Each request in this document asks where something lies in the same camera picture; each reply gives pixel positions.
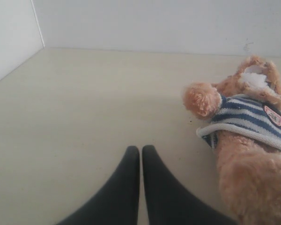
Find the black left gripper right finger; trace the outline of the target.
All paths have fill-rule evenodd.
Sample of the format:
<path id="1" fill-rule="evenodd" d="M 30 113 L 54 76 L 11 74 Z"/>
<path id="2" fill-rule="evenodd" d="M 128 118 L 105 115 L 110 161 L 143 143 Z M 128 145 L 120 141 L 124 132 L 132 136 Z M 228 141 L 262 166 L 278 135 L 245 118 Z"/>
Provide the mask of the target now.
<path id="1" fill-rule="evenodd" d="M 163 163 L 153 145 L 142 148 L 143 182 L 150 225 L 235 225 L 189 192 Z"/>

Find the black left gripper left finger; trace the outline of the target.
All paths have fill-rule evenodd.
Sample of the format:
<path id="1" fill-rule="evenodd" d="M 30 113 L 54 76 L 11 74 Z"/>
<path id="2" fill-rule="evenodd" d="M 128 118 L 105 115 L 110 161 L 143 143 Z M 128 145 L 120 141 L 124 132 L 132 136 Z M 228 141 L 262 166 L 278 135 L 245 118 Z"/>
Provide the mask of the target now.
<path id="1" fill-rule="evenodd" d="M 140 153 L 127 147 L 107 182 L 59 225 L 136 225 L 140 197 Z"/>

